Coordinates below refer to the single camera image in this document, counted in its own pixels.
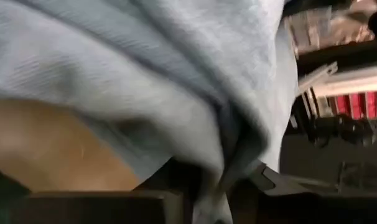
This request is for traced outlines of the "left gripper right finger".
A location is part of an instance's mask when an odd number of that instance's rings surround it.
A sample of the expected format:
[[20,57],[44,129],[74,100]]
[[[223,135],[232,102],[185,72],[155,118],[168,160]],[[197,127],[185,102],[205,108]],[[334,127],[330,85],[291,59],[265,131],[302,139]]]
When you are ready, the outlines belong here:
[[261,164],[230,191],[233,222],[310,223],[317,196],[336,190],[333,184],[279,174]]

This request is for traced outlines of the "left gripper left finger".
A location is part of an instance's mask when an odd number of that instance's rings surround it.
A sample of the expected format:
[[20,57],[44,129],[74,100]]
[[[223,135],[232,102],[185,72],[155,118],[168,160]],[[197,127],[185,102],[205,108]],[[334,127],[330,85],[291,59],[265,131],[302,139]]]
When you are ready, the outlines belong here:
[[182,196],[184,223],[192,223],[192,165],[169,159],[138,186],[139,190],[166,190]]

